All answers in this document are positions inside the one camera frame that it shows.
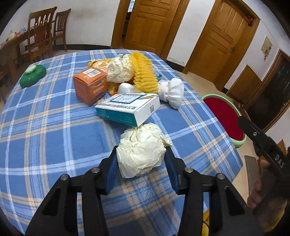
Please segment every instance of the door frame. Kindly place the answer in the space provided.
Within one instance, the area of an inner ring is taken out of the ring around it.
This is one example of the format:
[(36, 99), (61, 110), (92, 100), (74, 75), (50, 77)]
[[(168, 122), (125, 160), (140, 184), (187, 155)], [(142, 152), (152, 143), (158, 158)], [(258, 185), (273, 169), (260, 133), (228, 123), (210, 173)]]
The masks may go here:
[[(200, 37), (198, 38), (198, 41), (193, 49), (193, 52), (183, 70), (184, 74), (187, 74), (190, 65), (192, 65), (195, 58), (197, 57), (199, 49), (201, 48), (202, 44), (204, 43), (206, 39), (207, 32), (211, 28), (211, 23), (214, 20), (214, 17), (217, 11), (219, 10), (220, 4), (223, 1), (224, 0), (215, 0), (213, 4), (213, 8), (200, 34)], [(252, 39), (254, 38), (255, 32), (260, 22), (260, 18), (242, 0), (231, 0), (231, 1), (225, 0), (225, 2), (231, 2), (237, 8), (239, 8), (242, 12), (246, 12), (247, 15), (254, 18), (254, 22), (253, 22), (252, 27), (245, 27), (242, 33), (242, 36), (236, 46), (236, 50), (234, 51), (234, 53), (232, 53), (232, 55), (230, 56), (227, 62), (227, 66), (223, 67), (223, 69), (218, 74), (216, 80), (214, 81), (214, 85), (219, 91), (221, 91), (224, 88), (224, 86), (226, 85), (226, 83), (228, 82), (228, 80), (230, 79), (230, 77), (232, 76), (232, 74), (234, 73), (238, 65), (240, 64), (242, 58), (244, 57), (246, 51), (248, 50), (248, 47), (250, 46), (252, 42)]]
[[(258, 90), (254, 93), (254, 95), (250, 98), (250, 100), (245, 104), (244, 109), (248, 109), (257, 99), (258, 97), (264, 92), (266, 86), (270, 83), (271, 79), (273, 78), (274, 74), (277, 72), (277, 66), (278, 66), (278, 60), (282, 57), (287, 58), (290, 61), (290, 57), (284, 53), (281, 49), (279, 49), (277, 56), (271, 65), (271, 68), (269, 69), (268, 73), (266, 74), (265, 78), (263, 79), (260, 87)], [(281, 116), (287, 111), (287, 109), (290, 107), (290, 100), (285, 104), (283, 109), (273, 118), (272, 121), (263, 129), (263, 132), (267, 132), (280, 118)]]
[[(112, 41), (111, 41), (111, 49), (120, 49), (122, 45), (122, 33), (123, 28), (126, 20), (127, 11), (129, 8), (131, 0), (120, 0), (116, 19), (115, 19), (115, 25), (112, 35)], [(175, 16), (173, 18), (171, 27), (169, 29), (169, 32), (167, 34), (166, 40), (164, 42), (162, 51), (160, 53), (160, 58), (163, 61), (166, 61), (167, 56), (169, 54), (169, 51), (172, 47), (173, 41), (175, 39), (175, 36), (177, 34), (177, 31), (179, 29), (180, 23), (183, 19), (185, 10), (187, 8), (187, 5), (189, 3), (189, 0), (181, 0), (179, 3), (179, 6), (177, 8), (177, 11), (175, 13)]]

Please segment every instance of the yellow brush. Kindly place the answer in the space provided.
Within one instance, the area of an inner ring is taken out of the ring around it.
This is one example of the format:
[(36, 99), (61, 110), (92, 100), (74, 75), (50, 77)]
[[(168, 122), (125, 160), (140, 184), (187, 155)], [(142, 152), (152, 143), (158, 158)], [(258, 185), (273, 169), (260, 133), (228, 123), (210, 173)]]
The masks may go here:
[(135, 69), (134, 87), (144, 93), (157, 93), (158, 82), (152, 70), (152, 61), (138, 51), (133, 52), (130, 59)]

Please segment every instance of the qr code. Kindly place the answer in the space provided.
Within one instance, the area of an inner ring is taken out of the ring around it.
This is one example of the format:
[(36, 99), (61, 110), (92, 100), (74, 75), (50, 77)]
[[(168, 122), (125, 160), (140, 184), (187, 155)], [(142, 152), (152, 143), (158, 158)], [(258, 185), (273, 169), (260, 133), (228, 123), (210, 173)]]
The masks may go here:
[(150, 107), (150, 112), (152, 113), (154, 111), (154, 106), (152, 105), (151, 107)]

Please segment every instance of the orange box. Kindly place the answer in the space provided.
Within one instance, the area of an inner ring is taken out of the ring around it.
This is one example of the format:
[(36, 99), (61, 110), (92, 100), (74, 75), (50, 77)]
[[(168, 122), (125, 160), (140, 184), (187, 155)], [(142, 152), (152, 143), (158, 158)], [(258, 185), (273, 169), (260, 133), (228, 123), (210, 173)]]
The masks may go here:
[(107, 74), (89, 67), (73, 76), (77, 97), (88, 106), (98, 101), (107, 91)]

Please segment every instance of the doorway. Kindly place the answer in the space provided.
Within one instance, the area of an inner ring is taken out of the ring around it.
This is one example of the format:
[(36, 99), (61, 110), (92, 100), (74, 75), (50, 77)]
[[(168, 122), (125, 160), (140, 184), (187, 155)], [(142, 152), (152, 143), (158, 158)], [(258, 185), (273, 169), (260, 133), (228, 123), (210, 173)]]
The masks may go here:
[(258, 23), (243, 1), (216, 0), (184, 73), (207, 79), (221, 91), (245, 55)]
[(290, 105), (290, 57), (281, 50), (260, 88), (245, 105), (251, 121), (268, 131)]
[(128, 11), (126, 14), (126, 19), (125, 19), (125, 23), (124, 23), (124, 27), (123, 27), (123, 32), (122, 32), (122, 47), (124, 47), (126, 33), (127, 33), (130, 18), (131, 18), (131, 14), (132, 14), (132, 11), (134, 9), (134, 5), (135, 5), (135, 0), (130, 0), (130, 4), (129, 4)]
[(111, 48), (154, 52), (166, 60), (188, 2), (120, 0)]

